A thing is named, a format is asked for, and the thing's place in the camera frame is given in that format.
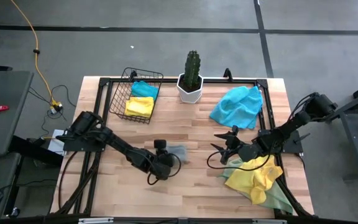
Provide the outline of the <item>black wire basket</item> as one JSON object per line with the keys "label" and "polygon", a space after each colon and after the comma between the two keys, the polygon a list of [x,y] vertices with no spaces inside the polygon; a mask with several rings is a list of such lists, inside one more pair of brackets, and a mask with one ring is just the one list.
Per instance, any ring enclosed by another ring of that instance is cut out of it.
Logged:
{"label": "black wire basket", "polygon": [[157,87],[159,94],[163,78],[164,75],[159,72],[131,67],[125,68],[121,78],[116,82],[116,87],[114,88],[114,94],[110,103],[109,111],[121,119],[136,121],[138,123],[150,123],[151,117],[143,118],[140,116],[126,116],[124,114],[126,101],[129,100],[130,97],[137,97],[131,94],[131,87],[134,82],[144,81],[149,85]]}

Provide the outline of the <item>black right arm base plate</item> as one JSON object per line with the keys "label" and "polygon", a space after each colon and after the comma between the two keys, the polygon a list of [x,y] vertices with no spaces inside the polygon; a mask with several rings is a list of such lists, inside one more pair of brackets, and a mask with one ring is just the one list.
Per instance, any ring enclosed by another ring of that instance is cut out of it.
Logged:
{"label": "black right arm base plate", "polygon": [[282,152],[299,154],[303,152],[301,137],[298,131],[283,133],[277,128],[263,129],[259,131],[258,136],[252,142],[259,145],[263,155],[268,153],[279,154]]}

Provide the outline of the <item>white paper sheet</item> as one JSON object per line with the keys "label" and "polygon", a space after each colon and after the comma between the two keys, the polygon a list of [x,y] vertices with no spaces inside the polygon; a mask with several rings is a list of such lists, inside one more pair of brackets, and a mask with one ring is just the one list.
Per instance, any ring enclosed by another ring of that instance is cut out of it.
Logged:
{"label": "white paper sheet", "polygon": [[63,150],[64,142],[62,142],[56,138],[57,136],[61,136],[64,133],[65,133],[65,131],[61,130],[61,129],[54,130],[52,137],[50,138],[50,143],[48,146],[49,151],[52,151],[52,152],[59,154],[61,156],[65,156],[67,154],[67,152]]}

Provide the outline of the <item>green cactus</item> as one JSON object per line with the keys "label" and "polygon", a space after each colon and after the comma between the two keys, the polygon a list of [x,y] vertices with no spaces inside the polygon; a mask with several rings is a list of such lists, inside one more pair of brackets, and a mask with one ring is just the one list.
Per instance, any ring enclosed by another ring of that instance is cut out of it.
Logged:
{"label": "green cactus", "polygon": [[187,92],[195,91],[199,85],[199,71],[201,59],[197,51],[192,50],[188,53],[185,63],[184,85]]}

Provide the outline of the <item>white plant pot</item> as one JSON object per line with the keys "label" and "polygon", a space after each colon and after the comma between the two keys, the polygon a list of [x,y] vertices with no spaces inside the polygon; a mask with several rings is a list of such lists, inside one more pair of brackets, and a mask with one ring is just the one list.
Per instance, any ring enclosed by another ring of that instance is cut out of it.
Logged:
{"label": "white plant pot", "polygon": [[198,89],[192,92],[186,92],[182,87],[180,87],[180,81],[184,78],[184,73],[179,74],[177,80],[177,90],[183,103],[195,104],[201,98],[204,78],[200,75],[198,77],[200,78],[200,85]]}

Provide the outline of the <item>silver frame bracket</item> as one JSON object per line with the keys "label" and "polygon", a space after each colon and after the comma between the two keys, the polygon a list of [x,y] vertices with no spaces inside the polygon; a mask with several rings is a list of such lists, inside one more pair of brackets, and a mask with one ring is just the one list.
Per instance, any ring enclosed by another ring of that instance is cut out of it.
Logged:
{"label": "silver frame bracket", "polygon": [[78,224],[113,224],[114,219],[111,217],[99,217],[99,218],[81,218],[78,220]]}
{"label": "silver frame bracket", "polygon": [[279,219],[253,219],[252,224],[288,224],[286,220]]}

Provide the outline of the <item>teal microfiber towel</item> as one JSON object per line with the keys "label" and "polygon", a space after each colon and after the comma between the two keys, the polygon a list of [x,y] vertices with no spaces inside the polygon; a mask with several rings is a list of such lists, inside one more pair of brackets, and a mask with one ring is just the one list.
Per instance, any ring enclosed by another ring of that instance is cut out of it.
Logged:
{"label": "teal microfiber towel", "polygon": [[144,81],[134,82],[131,87],[131,94],[137,97],[152,97],[155,101],[158,95],[158,88]]}
{"label": "teal microfiber towel", "polygon": [[213,108],[209,117],[220,125],[254,129],[263,98],[257,86],[239,86],[229,90]]}

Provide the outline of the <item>black table frame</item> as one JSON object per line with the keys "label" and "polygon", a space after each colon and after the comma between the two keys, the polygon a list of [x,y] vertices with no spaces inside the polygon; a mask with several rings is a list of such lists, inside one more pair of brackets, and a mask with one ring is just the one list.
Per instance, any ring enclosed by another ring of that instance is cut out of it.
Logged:
{"label": "black table frame", "polygon": [[237,86],[259,87],[265,97],[257,129],[281,125],[290,113],[281,78],[206,78],[199,102],[183,103],[177,80],[165,77],[150,123],[121,119],[109,112],[117,77],[84,77],[76,113],[97,111],[115,134],[135,147],[153,148],[155,139],[187,148],[187,161],[174,177],[156,181],[132,167],[107,147],[98,172],[84,189],[74,212],[93,217],[273,218],[275,211],[251,204],[228,188],[221,177],[219,157],[211,143],[223,145],[215,134],[227,127],[209,118],[215,104]]}

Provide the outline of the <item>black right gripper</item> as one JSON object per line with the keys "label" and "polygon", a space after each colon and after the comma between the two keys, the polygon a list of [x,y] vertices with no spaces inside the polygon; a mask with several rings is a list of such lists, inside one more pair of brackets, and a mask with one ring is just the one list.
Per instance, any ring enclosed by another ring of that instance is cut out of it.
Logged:
{"label": "black right gripper", "polygon": [[231,131],[228,131],[224,134],[215,134],[214,136],[217,138],[225,139],[226,148],[218,146],[216,144],[211,143],[211,145],[218,151],[221,152],[221,164],[227,164],[228,159],[237,154],[239,150],[239,146],[242,146],[242,141],[237,137],[239,132],[239,128],[234,125]]}

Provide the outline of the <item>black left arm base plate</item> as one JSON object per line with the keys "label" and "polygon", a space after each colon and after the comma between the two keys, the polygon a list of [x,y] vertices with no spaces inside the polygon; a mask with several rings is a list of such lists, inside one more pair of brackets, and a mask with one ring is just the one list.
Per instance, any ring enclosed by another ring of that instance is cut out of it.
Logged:
{"label": "black left arm base plate", "polygon": [[63,134],[55,138],[64,143],[64,151],[78,152],[101,152],[104,151],[106,144],[96,139],[93,133],[95,129],[77,129],[74,126],[67,128]]}

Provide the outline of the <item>gray microfiber towel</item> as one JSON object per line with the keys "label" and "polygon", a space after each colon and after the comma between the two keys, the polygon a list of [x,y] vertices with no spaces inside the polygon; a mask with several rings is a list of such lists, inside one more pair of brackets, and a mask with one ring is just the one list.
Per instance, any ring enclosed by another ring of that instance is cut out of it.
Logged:
{"label": "gray microfiber towel", "polygon": [[167,152],[170,154],[174,154],[175,162],[187,161],[187,148],[184,145],[177,145],[177,146],[167,146]]}

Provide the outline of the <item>gray side table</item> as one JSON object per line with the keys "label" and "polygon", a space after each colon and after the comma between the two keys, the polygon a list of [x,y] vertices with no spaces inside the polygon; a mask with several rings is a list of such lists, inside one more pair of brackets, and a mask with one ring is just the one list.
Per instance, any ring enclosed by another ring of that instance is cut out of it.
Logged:
{"label": "gray side table", "polygon": [[0,156],[9,151],[33,77],[26,71],[0,72],[0,105],[9,106],[0,112]]}

